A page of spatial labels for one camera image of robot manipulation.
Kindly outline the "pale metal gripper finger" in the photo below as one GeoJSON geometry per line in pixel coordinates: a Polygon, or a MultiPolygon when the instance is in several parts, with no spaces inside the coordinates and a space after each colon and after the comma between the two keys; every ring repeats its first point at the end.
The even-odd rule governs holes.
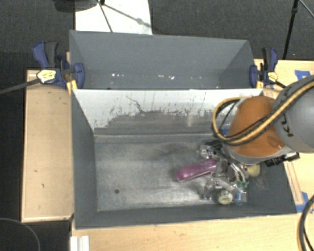
{"type": "Polygon", "coordinates": [[[217,192],[222,189],[218,179],[210,179],[206,182],[204,186],[204,199],[213,199],[217,192]]]}
{"type": "Polygon", "coordinates": [[[199,154],[203,159],[211,159],[212,147],[210,145],[201,145],[199,147],[199,154]]]}

